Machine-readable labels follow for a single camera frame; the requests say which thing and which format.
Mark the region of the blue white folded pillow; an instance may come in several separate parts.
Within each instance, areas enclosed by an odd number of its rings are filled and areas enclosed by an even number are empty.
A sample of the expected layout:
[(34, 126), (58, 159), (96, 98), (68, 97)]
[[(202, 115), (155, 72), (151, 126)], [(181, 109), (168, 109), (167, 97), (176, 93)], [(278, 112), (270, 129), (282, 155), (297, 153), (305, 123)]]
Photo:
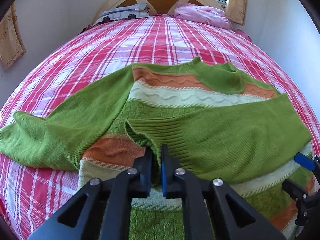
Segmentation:
[(138, 18), (149, 18), (149, 8), (146, 3), (138, 3), (125, 7), (118, 7), (100, 13), (94, 24), (117, 20), (133, 20)]

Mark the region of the yellow curtain left window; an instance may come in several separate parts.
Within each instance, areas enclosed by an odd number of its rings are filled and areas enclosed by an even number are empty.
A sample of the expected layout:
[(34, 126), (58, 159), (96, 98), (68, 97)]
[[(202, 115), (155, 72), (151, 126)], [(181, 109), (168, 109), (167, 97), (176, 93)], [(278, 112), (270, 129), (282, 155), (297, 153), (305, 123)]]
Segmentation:
[(14, 2), (1, 20), (0, 54), (1, 64), (9, 69), (20, 57), (26, 53), (16, 15)]

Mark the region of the pink cloth beside bed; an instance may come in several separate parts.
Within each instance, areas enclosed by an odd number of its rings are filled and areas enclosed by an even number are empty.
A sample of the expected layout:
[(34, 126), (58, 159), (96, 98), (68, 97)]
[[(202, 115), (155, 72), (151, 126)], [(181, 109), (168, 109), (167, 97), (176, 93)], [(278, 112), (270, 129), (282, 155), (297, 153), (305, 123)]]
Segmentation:
[(249, 42), (252, 42), (252, 39), (249, 37), (249, 35), (247, 35), (243, 30), (241, 29), (237, 29), (235, 31), (238, 35), (242, 36), (243, 38), (245, 38), (246, 40), (248, 40)]

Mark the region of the yellow curtain right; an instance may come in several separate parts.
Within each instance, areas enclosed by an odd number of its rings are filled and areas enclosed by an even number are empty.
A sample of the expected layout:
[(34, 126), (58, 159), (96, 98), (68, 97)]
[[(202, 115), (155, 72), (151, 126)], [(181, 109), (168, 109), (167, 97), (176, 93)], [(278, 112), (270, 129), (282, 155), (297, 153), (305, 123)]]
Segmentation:
[(225, 15), (227, 18), (239, 25), (245, 24), (247, 11), (247, 0), (227, 0), (225, 6)]

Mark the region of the pink floral pillow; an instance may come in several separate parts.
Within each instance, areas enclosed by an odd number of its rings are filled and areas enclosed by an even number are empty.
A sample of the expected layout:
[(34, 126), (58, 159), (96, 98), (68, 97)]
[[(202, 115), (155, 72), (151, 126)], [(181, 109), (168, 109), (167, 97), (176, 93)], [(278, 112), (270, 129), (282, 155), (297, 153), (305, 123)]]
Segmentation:
[(174, 10), (174, 18), (196, 23), (203, 23), (222, 29), (232, 29), (232, 25), (221, 9), (182, 3)]

